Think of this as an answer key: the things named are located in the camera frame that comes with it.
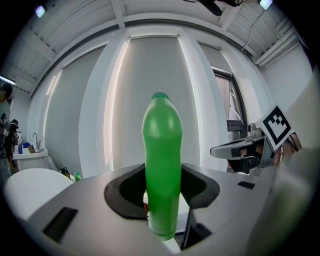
window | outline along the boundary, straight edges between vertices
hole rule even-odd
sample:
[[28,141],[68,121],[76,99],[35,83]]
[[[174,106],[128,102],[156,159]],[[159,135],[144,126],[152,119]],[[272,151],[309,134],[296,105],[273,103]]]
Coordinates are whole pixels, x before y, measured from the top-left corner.
[[229,141],[247,136],[247,117],[244,102],[232,73],[212,67],[224,104]]

window frame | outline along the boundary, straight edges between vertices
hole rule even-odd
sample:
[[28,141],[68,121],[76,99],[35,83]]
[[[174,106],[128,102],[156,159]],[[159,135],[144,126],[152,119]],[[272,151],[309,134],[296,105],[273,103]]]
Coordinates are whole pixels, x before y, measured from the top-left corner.
[[239,105],[240,117],[241,120],[227,120],[227,130],[228,132],[240,132],[240,137],[244,138],[247,136],[248,131],[248,121],[247,121],[247,113],[245,108],[245,103],[242,98],[237,80],[233,73],[225,71],[223,69],[211,66],[214,76],[221,77],[229,80],[231,86],[233,86],[235,91],[235,96],[237,103]]

roller blind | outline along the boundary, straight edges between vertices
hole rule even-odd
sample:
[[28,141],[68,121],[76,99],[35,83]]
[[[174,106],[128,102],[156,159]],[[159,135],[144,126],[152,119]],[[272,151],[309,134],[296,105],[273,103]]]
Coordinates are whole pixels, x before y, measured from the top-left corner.
[[115,169],[145,162],[141,134],[146,109],[156,92],[164,92],[183,126],[181,161],[199,165],[199,131],[193,88],[177,38],[149,37],[130,41],[118,77],[112,119]]
[[57,167],[67,167],[73,175],[82,172],[79,157],[82,100],[92,69],[103,49],[82,56],[62,71],[48,109],[45,146]]
[[221,54],[219,50],[209,47],[207,45],[204,45],[202,43],[199,43],[199,45],[202,48],[206,58],[208,59],[212,67],[219,68],[228,72],[232,72],[224,56]]

ceiling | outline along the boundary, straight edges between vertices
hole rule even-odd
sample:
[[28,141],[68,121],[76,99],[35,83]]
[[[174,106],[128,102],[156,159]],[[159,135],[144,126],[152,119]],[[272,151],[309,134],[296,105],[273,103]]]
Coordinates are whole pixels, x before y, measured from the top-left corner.
[[[223,11],[220,17],[199,2],[183,0],[49,0],[45,14],[41,18],[34,15],[25,25],[0,73],[16,81],[15,92],[31,97],[59,53],[79,36],[97,26],[124,28],[128,22],[141,19],[188,21],[243,46],[251,26],[264,10],[254,0],[247,0],[240,7],[217,1],[216,4]],[[287,21],[272,4],[252,27],[245,49],[258,59],[289,29]]]

white counter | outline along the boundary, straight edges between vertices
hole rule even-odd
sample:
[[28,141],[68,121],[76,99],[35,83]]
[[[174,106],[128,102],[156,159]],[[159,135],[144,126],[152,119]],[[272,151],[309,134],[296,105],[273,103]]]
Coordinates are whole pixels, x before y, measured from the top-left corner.
[[32,168],[48,169],[48,150],[45,148],[41,153],[25,153],[18,154],[15,151],[12,158],[16,160],[19,171]]

